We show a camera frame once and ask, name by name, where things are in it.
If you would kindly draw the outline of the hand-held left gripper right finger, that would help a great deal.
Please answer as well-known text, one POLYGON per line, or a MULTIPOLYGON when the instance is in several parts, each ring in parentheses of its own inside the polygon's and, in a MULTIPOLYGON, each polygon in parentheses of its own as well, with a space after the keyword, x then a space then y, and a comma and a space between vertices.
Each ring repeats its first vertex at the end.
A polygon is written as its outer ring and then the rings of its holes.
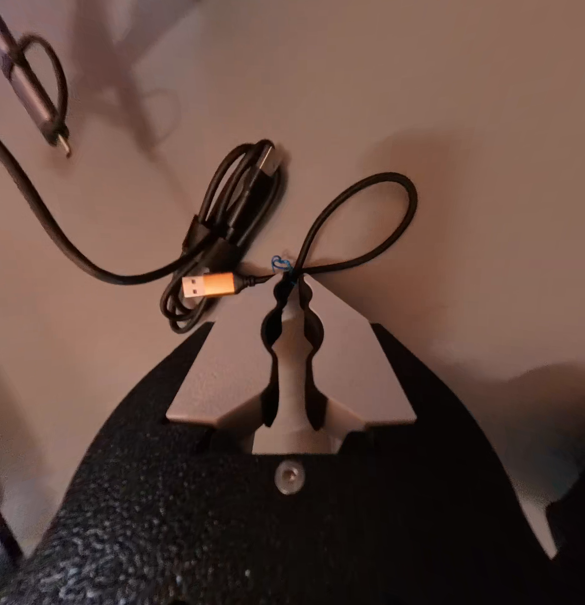
POLYGON ((317 431, 413 424, 417 415, 370 322, 311 276, 298 279, 306 416, 317 431))

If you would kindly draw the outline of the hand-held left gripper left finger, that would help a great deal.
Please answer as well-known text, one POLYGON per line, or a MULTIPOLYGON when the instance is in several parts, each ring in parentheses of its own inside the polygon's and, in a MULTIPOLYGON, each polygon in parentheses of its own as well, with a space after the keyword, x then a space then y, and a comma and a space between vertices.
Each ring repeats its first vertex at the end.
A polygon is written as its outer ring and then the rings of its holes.
POLYGON ((280 399, 273 344, 292 288, 291 279, 269 279, 224 303, 167 420, 210 428, 272 426, 280 399))

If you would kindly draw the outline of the pale grey desk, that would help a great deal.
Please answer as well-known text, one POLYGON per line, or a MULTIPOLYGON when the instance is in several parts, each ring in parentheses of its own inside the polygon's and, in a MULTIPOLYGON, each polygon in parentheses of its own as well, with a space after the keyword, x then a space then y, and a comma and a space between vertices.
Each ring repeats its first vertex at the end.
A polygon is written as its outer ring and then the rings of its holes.
MULTIPOLYGON (((0 73, 0 138, 93 262, 172 262, 222 158, 272 139, 288 188, 246 257, 293 260, 343 189, 408 175, 411 228, 319 280, 461 397, 549 556, 585 467, 585 1, 0 1, 71 94, 67 160, 0 73)), ((165 286, 102 284, 0 166, 0 487, 29 549, 107 415, 181 341, 165 286)))

